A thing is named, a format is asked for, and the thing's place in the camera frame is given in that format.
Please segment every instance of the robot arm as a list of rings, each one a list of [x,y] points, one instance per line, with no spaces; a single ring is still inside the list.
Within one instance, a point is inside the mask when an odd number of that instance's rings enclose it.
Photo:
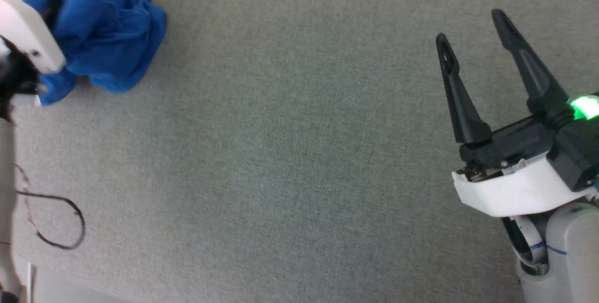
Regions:
[[[15,272],[11,243],[15,190],[15,133],[11,102],[37,94],[38,74],[62,70],[65,58],[43,17],[21,0],[0,0],[0,302],[24,294]]]
[[[516,61],[531,116],[492,131],[460,79],[443,34],[437,52],[460,155],[460,200],[499,217],[527,303],[599,297],[599,93],[571,100],[501,10],[492,19]]]

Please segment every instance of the white plastic casing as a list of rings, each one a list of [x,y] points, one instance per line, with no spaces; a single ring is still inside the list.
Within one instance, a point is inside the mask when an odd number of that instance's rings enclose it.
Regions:
[[[0,35],[27,54],[42,74],[62,70],[66,59],[39,13],[21,0],[0,0]]]
[[[526,167],[509,175],[470,182],[452,172],[453,185],[465,205],[492,217],[543,213],[565,203],[599,195],[595,186],[572,192],[546,159],[547,152],[526,161]]]

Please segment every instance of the gray fabric surface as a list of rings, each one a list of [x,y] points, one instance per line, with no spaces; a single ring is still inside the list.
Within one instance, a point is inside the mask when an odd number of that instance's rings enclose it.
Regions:
[[[500,223],[452,188],[434,38],[497,128],[526,97],[490,9],[581,94],[599,88],[599,0],[155,1],[168,32],[137,87],[17,110],[33,189],[88,220],[62,252],[21,207],[19,254],[135,302],[522,301]],[[33,205],[75,238],[68,208]]]

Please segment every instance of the blue tape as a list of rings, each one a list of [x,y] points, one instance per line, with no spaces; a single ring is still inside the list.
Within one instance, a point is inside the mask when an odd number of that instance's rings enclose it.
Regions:
[[[558,254],[561,254],[561,255],[567,255],[567,252],[565,252],[563,250],[555,249],[554,247],[550,247],[549,245],[547,245],[547,249],[549,249],[550,251],[557,252]]]
[[[535,249],[538,249],[538,248],[541,248],[541,247],[544,247],[544,246],[545,246],[545,243],[543,241],[541,241],[541,242],[539,242],[537,244],[531,245],[530,246],[530,250],[535,250]]]

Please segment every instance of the blue towel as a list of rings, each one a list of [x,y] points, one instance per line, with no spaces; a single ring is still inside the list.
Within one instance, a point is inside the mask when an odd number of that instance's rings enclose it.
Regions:
[[[24,0],[43,11],[53,0]],[[64,98],[87,75],[109,92],[131,89],[143,77],[167,25],[166,13],[151,0],[61,0],[51,28],[66,57],[62,72],[40,75],[48,87],[42,105]]]

